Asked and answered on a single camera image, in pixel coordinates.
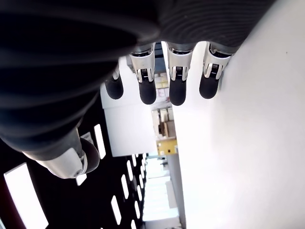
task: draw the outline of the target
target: white wall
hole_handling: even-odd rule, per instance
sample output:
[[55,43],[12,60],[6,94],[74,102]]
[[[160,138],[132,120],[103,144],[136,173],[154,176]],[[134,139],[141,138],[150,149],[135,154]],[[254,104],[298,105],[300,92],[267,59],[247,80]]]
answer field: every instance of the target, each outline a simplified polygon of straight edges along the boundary
[[173,184],[174,195],[177,200],[180,222],[182,226],[186,228],[185,207],[184,207],[179,154],[167,155],[167,161],[171,174],[171,181]]
[[179,210],[169,170],[166,170],[167,174],[162,174],[161,161],[148,159],[147,162],[143,210],[146,228],[166,229],[180,226]]
[[173,106],[188,229],[305,227],[304,9],[277,2],[211,100],[196,46],[185,103]]
[[104,111],[113,156],[157,152],[149,106],[129,105]]
[[136,76],[127,66],[126,58],[119,59],[124,87],[122,98],[113,100],[101,87],[108,135],[113,156],[157,153],[151,108],[140,98]]

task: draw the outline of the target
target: black fingertip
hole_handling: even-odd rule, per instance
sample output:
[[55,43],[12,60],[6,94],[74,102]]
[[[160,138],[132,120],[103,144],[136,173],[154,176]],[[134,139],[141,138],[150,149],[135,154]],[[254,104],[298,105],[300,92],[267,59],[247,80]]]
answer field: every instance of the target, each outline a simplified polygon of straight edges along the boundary
[[170,100],[175,106],[180,106],[184,103],[186,97],[186,81],[182,79],[172,80],[170,82]]
[[204,75],[201,77],[199,92],[200,95],[205,99],[212,99],[217,92],[219,79],[209,77],[205,78]]
[[119,75],[117,80],[115,80],[113,77],[110,77],[110,79],[105,82],[105,85],[106,91],[110,98],[119,99],[123,96],[124,89],[121,75]]
[[140,98],[143,103],[150,105],[156,101],[157,93],[156,93],[156,85],[154,80],[149,82],[148,80],[144,80],[142,83],[139,83],[140,89]]

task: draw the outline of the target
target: rectangular ceiling light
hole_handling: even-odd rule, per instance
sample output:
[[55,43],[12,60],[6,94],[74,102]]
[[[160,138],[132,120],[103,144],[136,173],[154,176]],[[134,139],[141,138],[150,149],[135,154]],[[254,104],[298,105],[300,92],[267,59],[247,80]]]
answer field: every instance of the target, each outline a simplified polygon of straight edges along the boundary
[[134,223],[134,220],[132,220],[132,229],[137,229]]
[[137,215],[137,218],[139,219],[140,218],[140,210],[139,210],[139,205],[138,205],[137,201],[134,202],[134,208],[135,208],[135,213]]
[[127,170],[128,170],[129,180],[132,181],[133,174],[132,174],[132,166],[130,164],[130,160],[127,161]]
[[26,229],[44,229],[48,221],[37,198],[26,163],[4,174],[10,195]]
[[143,179],[145,178],[145,174],[144,174],[144,171],[143,171],[143,167],[141,166],[141,175],[143,177]]
[[112,197],[111,206],[112,206],[112,209],[113,209],[113,213],[114,213],[114,216],[115,216],[116,223],[119,225],[121,223],[122,217],[121,217],[121,213],[120,213],[120,210],[119,210],[119,205],[118,205],[118,202],[116,201],[115,196]]
[[95,138],[97,142],[97,148],[100,153],[100,158],[103,159],[106,156],[106,150],[104,146],[104,141],[103,141],[103,136],[102,136],[102,130],[101,130],[101,125],[97,124],[94,127],[94,132],[95,132]]
[[137,161],[135,159],[135,155],[134,154],[132,155],[132,163],[133,163],[133,167],[137,166]]
[[141,188],[144,188],[143,178],[142,178],[141,174],[139,175],[139,181],[140,181]]
[[145,163],[144,163],[144,159],[142,159],[142,167],[143,167],[143,169],[144,169],[144,171],[145,171]]
[[87,179],[87,174],[82,174],[76,177],[76,184],[77,186],[81,185],[85,179]]
[[137,189],[138,189],[139,200],[142,201],[142,193],[141,193],[141,188],[139,185],[138,185]]
[[124,191],[125,199],[128,199],[129,192],[128,192],[128,187],[127,187],[127,182],[126,182],[125,174],[123,174],[123,176],[121,178],[121,182],[122,182],[122,186],[123,186],[123,191]]

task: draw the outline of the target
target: metal joint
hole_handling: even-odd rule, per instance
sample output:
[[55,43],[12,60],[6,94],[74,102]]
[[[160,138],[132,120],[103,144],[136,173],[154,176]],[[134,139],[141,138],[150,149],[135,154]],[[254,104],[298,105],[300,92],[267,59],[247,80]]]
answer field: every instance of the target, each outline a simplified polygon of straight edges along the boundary
[[203,58],[203,74],[205,78],[215,77],[218,80],[231,57],[232,54],[211,50],[210,43],[207,42]]
[[151,47],[148,50],[132,52],[130,58],[139,83],[142,83],[145,80],[152,82],[154,80],[155,69],[154,43],[151,44]]
[[168,68],[171,80],[175,81],[177,76],[182,76],[182,80],[186,81],[188,71],[191,67],[193,49],[176,50],[167,44]]

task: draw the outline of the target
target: white robot part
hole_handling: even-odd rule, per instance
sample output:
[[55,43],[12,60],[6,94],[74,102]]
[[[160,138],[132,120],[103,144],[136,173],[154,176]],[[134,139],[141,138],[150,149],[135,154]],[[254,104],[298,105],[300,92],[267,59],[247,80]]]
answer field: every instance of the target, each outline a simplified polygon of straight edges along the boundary
[[120,77],[119,65],[116,66],[116,68],[115,68],[114,73],[112,74],[112,76],[113,76],[113,79],[114,79],[114,80],[117,80],[117,79]]
[[167,44],[168,68],[170,71],[171,80],[176,80],[178,68],[182,68],[182,80],[187,79],[188,71],[191,67],[193,50],[175,51]]
[[74,148],[68,149],[55,159],[36,161],[54,175],[63,179],[76,178],[78,175],[85,173],[88,165],[87,156],[84,155],[83,158],[79,158]]
[[232,55],[217,57],[215,53],[211,52],[210,43],[207,42],[203,58],[203,74],[205,78],[215,75],[216,80],[218,80],[231,57]]
[[150,50],[142,53],[131,53],[130,58],[139,83],[143,82],[144,77],[147,77],[149,82],[152,82],[155,68],[154,44]]

